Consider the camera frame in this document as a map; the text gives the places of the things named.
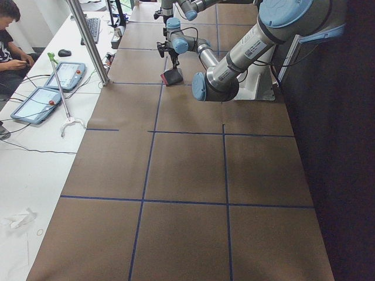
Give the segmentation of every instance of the tablet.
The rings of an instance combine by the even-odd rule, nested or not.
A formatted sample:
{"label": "tablet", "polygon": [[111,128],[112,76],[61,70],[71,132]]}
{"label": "tablet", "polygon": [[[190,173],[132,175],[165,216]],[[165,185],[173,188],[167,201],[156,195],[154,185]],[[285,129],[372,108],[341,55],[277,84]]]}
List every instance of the tablet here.
{"label": "tablet", "polygon": [[58,90],[37,87],[31,95],[17,107],[11,118],[27,123],[39,124],[43,122],[61,101]]}
{"label": "tablet", "polygon": [[[56,66],[56,71],[63,91],[70,92],[78,85],[84,76],[86,66],[84,63],[62,61]],[[47,80],[45,87],[55,90],[59,89],[54,73],[52,73]]]}

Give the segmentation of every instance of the white table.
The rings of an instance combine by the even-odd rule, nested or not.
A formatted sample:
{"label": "white table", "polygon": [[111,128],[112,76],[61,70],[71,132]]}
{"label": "white table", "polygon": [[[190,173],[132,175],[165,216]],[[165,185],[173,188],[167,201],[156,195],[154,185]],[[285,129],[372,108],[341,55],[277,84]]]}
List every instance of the white table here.
{"label": "white table", "polygon": [[[107,25],[109,15],[106,12],[85,12],[89,18],[101,18],[98,52],[104,58],[107,52],[115,53],[111,48],[113,28]],[[52,66],[47,56],[54,52],[59,61],[85,63],[87,71],[82,82],[94,71],[93,63],[85,46],[80,45],[81,35],[75,21],[67,18],[56,33],[39,60],[28,74],[33,77],[51,74]],[[70,57],[58,57],[60,49],[71,50]],[[32,79],[37,86],[43,86],[45,78]],[[13,97],[25,99],[35,86],[30,81],[22,83]],[[87,124],[101,91],[100,78],[94,73],[90,82],[81,87],[70,99],[67,106],[75,118]],[[9,119],[10,114],[19,105],[9,101],[0,112],[0,120]],[[60,127],[67,117],[60,105],[47,120],[40,125],[12,133],[6,141],[27,147],[28,149],[53,150],[58,152],[78,151],[84,135],[84,128],[75,124],[65,129],[65,137],[60,136]],[[4,127],[12,132],[23,128],[24,122],[4,121]],[[34,221],[17,229],[0,225],[0,280],[26,280],[36,258],[40,244],[47,230],[61,190],[68,177],[75,154],[57,154],[30,152],[0,141],[0,220],[15,214],[25,213],[30,208],[37,217]]]}

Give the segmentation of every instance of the black wall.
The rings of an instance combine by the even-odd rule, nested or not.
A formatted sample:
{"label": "black wall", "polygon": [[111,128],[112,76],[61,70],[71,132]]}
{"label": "black wall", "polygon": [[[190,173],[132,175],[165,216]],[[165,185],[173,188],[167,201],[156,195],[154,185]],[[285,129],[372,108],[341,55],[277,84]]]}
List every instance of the black wall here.
{"label": "black wall", "polygon": [[[335,280],[373,281],[375,2],[348,8],[345,35],[290,67],[282,92]],[[274,61],[288,47],[279,46]]]}

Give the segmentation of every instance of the white stand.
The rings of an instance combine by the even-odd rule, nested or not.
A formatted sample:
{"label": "white stand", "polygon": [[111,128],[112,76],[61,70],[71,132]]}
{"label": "white stand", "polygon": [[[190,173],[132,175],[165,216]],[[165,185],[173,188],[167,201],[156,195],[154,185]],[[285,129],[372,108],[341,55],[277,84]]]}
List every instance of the white stand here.
{"label": "white stand", "polygon": [[[270,48],[259,60],[269,63],[274,54],[274,50],[275,47]],[[243,80],[245,76],[246,73],[241,74],[238,80]],[[234,100],[274,101],[275,94],[272,89],[270,67],[268,65],[257,66],[255,64],[249,66],[247,69],[247,77],[245,81],[240,83],[240,90]]]}

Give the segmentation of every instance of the black hair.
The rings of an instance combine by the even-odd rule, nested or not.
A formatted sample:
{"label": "black hair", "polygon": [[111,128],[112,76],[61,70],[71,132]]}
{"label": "black hair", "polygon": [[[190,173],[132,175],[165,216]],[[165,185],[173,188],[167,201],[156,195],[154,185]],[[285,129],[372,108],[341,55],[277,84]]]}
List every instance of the black hair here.
{"label": "black hair", "polygon": [[13,0],[0,0],[0,16],[14,18],[17,22],[19,21],[21,14],[19,13],[19,9]]}

